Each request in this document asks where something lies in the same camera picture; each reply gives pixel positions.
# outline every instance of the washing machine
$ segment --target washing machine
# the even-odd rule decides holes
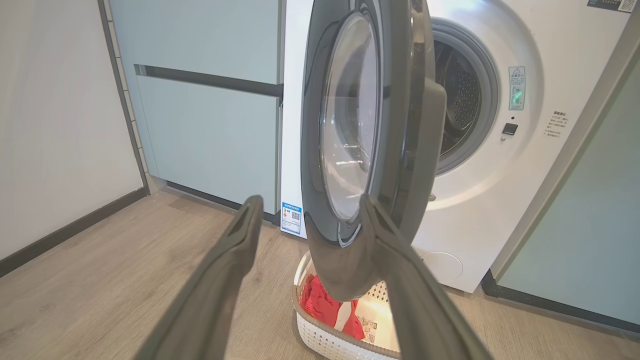
[[[342,3],[357,12],[361,2]],[[391,1],[372,3],[384,9]],[[441,283],[467,292],[475,290],[559,154],[634,3],[428,0],[428,20],[433,29],[433,42],[428,44],[433,44],[433,81],[447,94],[445,121],[433,187],[430,180],[420,180],[424,183],[420,196],[430,190],[431,201],[423,213],[413,213],[420,211],[414,207],[404,208],[403,215],[419,223],[413,246]],[[310,228],[305,223],[310,209],[303,201],[303,178],[311,170],[323,167],[321,155],[316,156],[315,163],[309,162],[310,144],[303,130],[308,121],[305,91],[310,83],[305,71],[315,66],[307,54],[310,46],[315,51],[317,43],[312,41],[310,25],[318,16],[313,0],[287,2],[281,224],[282,231],[303,238]],[[341,21],[336,20],[335,25],[339,27]],[[393,33],[383,32],[382,36]],[[333,35],[326,41],[335,39]],[[393,77],[389,72],[381,76]],[[380,91],[384,99],[390,89],[383,87]],[[353,111],[354,116],[360,115],[358,107],[354,106]],[[359,150],[345,158],[363,168],[362,163],[370,159],[362,140],[373,136],[364,142],[375,143],[389,129],[367,135],[366,130],[356,128],[340,129],[340,140],[358,145]],[[400,162],[411,157],[411,153],[405,154]],[[346,199],[345,216],[357,214],[358,194],[372,190],[366,185],[366,177],[351,179],[339,180],[344,190],[339,196]],[[318,178],[311,188],[330,187]],[[331,208],[330,192],[318,192],[316,202],[328,204],[331,211],[327,212],[327,221],[333,222],[330,217],[341,217],[336,215],[335,207]],[[341,231],[340,226],[331,229]],[[343,246],[349,241],[348,237],[345,239]]]

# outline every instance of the floor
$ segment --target floor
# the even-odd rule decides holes
[[[165,190],[0,278],[0,358],[130,359],[232,218]],[[307,245],[265,225],[227,359],[320,359],[290,288]],[[640,344],[484,299],[450,295],[496,359],[637,359]]]

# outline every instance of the open washing machine door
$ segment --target open washing machine door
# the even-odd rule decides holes
[[[303,83],[303,216],[318,276],[338,301],[379,281],[362,236],[361,195],[376,199],[409,242],[422,221],[446,109],[435,65],[424,0],[314,2]]]

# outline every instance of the red cloth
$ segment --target red cloth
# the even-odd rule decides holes
[[[320,282],[320,278],[316,275],[309,275],[305,281],[305,287],[300,297],[300,306],[307,312],[307,314],[318,319],[320,322],[327,326],[334,327],[335,322],[338,319],[338,311],[340,310],[341,302],[333,300],[331,296],[326,292],[324,286]],[[351,335],[356,339],[364,339],[364,331],[362,330],[362,323],[356,317],[357,300],[351,301],[351,314],[349,319],[344,324],[342,331]]]

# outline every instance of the white plastic basket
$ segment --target white plastic basket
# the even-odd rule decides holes
[[[298,319],[298,332],[308,347],[331,360],[400,359],[387,286],[379,282],[358,301],[356,315],[365,327],[365,340],[355,339],[307,314],[300,306],[305,280],[316,270],[307,252],[300,260],[293,280],[292,300]],[[339,314],[338,323],[345,321]]]

